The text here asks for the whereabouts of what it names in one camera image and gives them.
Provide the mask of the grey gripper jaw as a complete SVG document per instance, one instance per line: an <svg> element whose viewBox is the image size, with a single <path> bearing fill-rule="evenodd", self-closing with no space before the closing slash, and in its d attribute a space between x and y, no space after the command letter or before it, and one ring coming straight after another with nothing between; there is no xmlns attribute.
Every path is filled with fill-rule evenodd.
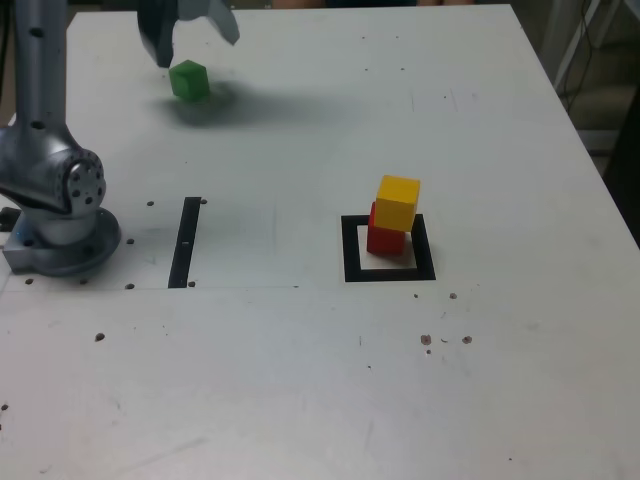
<svg viewBox="0 0 640 480"><path fill-rule="evenodd" d="M173 29L177 22L176 0L139 0L137 22L143 46L160 68L173 59Z"/></svg>
<svg viewBox="0 0 640 480"><path fill-rule="evenodd" d="M178 0L177 8L180 21L206 18L230 45L235 45L240 38L234 13L223 0Z"/></svg>

